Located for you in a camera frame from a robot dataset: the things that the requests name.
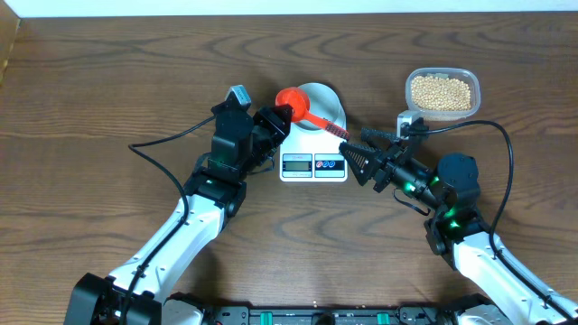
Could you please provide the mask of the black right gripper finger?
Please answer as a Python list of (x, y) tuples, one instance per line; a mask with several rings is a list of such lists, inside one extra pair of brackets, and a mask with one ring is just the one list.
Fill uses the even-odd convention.
[(391, 143), (400, 142), (401, 139), (396, 136), (395, 132), (380, 131), (377, 129), (370, 129), (363, 127), (360, 132), (361, 140), (369, 142), (372, 137), (379, 137), (390, 141)]
[(381, 165), (380, 156), (382, 151), (379, 149), (361, 144), (342, 142), (339, 146), (339, 151), (361, 186), (375, 176)]

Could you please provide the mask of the red plastic measuring scoop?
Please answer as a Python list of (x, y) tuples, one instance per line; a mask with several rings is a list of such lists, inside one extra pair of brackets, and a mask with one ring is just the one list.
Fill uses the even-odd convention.
[(282, 89), (275, 97), (275, 104), (278, 107), (289, 106), (292, 108), (293, 123), (299, 123), (305, 120), (343, 140), (349, 141), (350, 139), (350, 133), (347, 130), (310, 112), (310, 99), (300, 88), (291, 87)]

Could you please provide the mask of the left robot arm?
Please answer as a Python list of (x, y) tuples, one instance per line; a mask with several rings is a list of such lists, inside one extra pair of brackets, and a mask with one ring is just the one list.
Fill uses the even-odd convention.
[(178, 184), (172, 215), (128, 261), (107, 277), (85, 274), (72, 290), (68, 324), (159, 324), (163, 305), (193, 258), (242, 205), (245, 179), (273, 158), (289, 135), (289, 105), (254, 115), (234, 96), (212, 109), (215, 133), (189, 179)]

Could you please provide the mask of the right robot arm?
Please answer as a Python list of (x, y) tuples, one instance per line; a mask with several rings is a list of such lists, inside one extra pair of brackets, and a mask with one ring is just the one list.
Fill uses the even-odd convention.
[(433, 134), (418, 118), (400, 123), (395, 133), (365, 128), (361, 144), (343, 142), (339, 151), (360, 185), (373, 181), (376, 192), (389, 185), (402, 191), (405, 206), (427, 217), (432, 252), (483, 291), (479, 304), (465, 298), (447, 317), (458, 324), (575, 324), (576, 302), (525, 267), (504, 245), (496, 222), (482, 216), (475, 159), (450, 153), (430, 169), (414, 158)]

